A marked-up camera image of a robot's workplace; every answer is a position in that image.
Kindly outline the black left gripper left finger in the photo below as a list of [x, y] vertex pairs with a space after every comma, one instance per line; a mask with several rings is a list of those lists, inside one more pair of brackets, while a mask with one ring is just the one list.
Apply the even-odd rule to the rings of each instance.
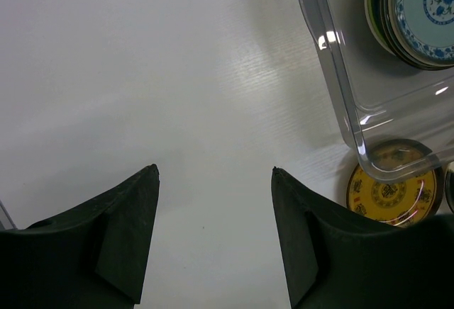
[[25, 229], [1, 231], [2, 308], [133, 308], [160, 190], [156, 165]]

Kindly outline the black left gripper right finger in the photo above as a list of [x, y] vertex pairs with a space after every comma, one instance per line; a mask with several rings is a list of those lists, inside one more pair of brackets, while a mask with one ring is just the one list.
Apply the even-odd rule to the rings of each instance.
[[399, 228], [274, 168], [272, 203], [292, 308], [452, 308], [453, 217]]

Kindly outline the cream plate black brush mark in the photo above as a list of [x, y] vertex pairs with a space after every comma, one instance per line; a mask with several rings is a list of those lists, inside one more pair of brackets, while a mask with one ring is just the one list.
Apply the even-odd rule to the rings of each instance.
[[451, 212], [454, 213], [454, 162], [451, 162], [446, 169], [445, 199]]

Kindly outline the cream plate red black characters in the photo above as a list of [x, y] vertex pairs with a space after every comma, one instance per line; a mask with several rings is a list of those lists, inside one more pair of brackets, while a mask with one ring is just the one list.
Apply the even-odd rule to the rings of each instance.
[[365, 6], [375, 39], [387, 52], [396, 56], [390, 16], [391, 2], [392, 0], [365, 0]]

